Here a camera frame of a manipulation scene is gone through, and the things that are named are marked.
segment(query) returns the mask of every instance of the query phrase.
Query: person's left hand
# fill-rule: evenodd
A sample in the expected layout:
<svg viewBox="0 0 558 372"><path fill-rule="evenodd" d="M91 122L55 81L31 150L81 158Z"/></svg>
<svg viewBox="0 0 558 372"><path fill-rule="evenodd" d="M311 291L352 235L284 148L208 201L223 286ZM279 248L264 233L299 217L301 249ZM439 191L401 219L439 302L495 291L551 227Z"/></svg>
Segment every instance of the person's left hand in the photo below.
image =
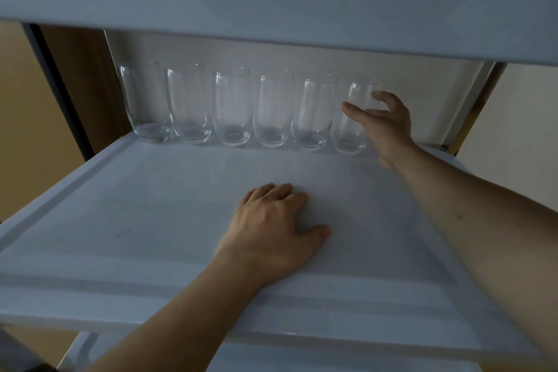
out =
<svg viewBox="0 0 558 372"><path fill-rule="evenodd" d="M308 194L292 193L291 184L270 183L249 191L221 239L215 259L246 264L263 286L299 269L331 235L329 225L295 232L295 213Z"/></svg>

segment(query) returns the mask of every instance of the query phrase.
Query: glass bottom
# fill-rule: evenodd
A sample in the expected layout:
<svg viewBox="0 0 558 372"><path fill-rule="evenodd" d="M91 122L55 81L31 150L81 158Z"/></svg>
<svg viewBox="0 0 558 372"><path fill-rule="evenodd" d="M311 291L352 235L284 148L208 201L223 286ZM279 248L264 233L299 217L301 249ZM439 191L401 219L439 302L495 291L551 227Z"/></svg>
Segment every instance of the glass bottom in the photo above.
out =
<svg viewBox="0 0 558 372"><path fill-rule="evenodd" d="M343 153L349 156L356 155L366 149L368 141L362 138L342 138L333 142L333 147L339 153Z"/></svg>
<svg viewBox="0 0 558 372"><path fill-rule="evenodd" d="M302 150L320 150L328 141L328 131L300 131L293 129L295 144Z"/></svg>
<svg viewBox="0 0 558 372"><path fill-rule="evenodd" d="M211 135L211 130L196 124L175 124L175 133L178 137L190 144L205 143Z"/></svg>
<svg viewBox="0 0 558 372"><path fill-rule="evenodd" d="M283 146L283 143L289 138L289 129L287 127L275 128L275 127L258 127L255 131L255 136L258 137L260 143L264 147L279 147Z"/></svg>
<svg viewBox="0 0 558 372"><path fill-rule="evenodd" d="M220 128L221 142L232 147L246 144L252 134L250 129L241 126L226 125Z"/></svg>
<svg viewBox="0 0 558 372"><path fill-rule="evenodd" d="M134 133L153 143L161 143L171 135L171 129L165 121L151 122L134 128Z"/></svg>

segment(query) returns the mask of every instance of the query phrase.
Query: drinking glass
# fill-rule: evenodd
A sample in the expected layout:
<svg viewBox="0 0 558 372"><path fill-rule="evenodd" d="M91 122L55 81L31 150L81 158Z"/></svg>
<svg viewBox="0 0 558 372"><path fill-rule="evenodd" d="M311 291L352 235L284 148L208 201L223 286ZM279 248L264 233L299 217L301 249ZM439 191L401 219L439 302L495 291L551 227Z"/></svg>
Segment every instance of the drinking glass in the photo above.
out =
<svg viewBox="0 0 558 372"><path fill-rule="evenodd" d="M347 101L361 109L377 108L378 102L372 98L372 92L377 90L378 86L378 80L373 77L366 80L344 79L340 83L330 133L337 151L354 155L367 146L368 139L364 128L343 113L341 103Z"/></svg>
<svg viewBox="0 0 558 372"><path fill-rule="evenodd" d="M204 67L187 65L165 69L172 127L188 143L200 144L211 135L210 101L205 90Z"/></svg>
<svg viewBox="0 0 558 372"><path fill-rule="evenodd" d="M219 69L213 74L213 125L223 144L240 146L252 134L250 70Z"/></svg>
<svg viewBox="0 0 558 372"><path fill-rule="evenodd" d="M292 137L302 150L319 150L328 140L337 79L302 74L295 88Z"/></svg>
<svg viewBox="0 0 558 372"><path fill-rule="evenodd" d="M158 62L117 68L126 113L134 132L147 140L163 142L171 134L164 72Z"/></svg>
<svg viewBox="0 0 558 372"><path fill-rule="evenodd" d="M290 71L261 74L254 110L254 134L265 147L287 141L292 122L292 79Z"/></svg>

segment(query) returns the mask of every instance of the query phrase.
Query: white wall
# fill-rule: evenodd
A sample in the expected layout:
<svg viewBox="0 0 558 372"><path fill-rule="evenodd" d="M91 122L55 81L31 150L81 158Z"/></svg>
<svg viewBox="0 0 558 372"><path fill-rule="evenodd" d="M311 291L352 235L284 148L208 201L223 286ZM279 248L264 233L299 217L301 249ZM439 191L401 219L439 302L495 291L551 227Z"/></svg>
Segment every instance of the white wall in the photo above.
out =
<svg viewBox="0 0 558 372"><path fill-rule="evenodd" d="M293 71L328 71L336 75L369 74L383 79L383 89L409 107L413 137L441 144L481 63L472 60L403 56L367 51L312 48L157 33L108 31L115 62L157 60L163 66L198 62L210 67L244 66L261 71L280 66Z"/></svg>
<svg viewBox="0 0 558 372"><path fill-rule="evenodd" d="M509 65L459 151L476 175L558 210L558 68Z"/></svg>

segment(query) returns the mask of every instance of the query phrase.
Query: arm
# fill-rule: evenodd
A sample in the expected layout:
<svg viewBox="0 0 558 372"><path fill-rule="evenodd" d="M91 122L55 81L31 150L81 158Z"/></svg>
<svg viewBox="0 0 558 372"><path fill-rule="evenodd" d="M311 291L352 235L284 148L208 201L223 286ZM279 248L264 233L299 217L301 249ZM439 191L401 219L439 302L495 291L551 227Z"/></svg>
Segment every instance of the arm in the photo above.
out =
<svg viewBox="0 0 558 372"><path fill-rule="evenodd" d="M299 269L331 235L327 225L295 233L308 195L291 191L267 184L248 192L209 266L87 372L204 371L256 292Z"/></svg>
<svg viewBox="0 0 558 372"><path fill-rule="evenodd" d="M407 108L375 92L387 111L344 103L418 200L477 283L558 365L558 213L452 167L410 138Z"/></svg>

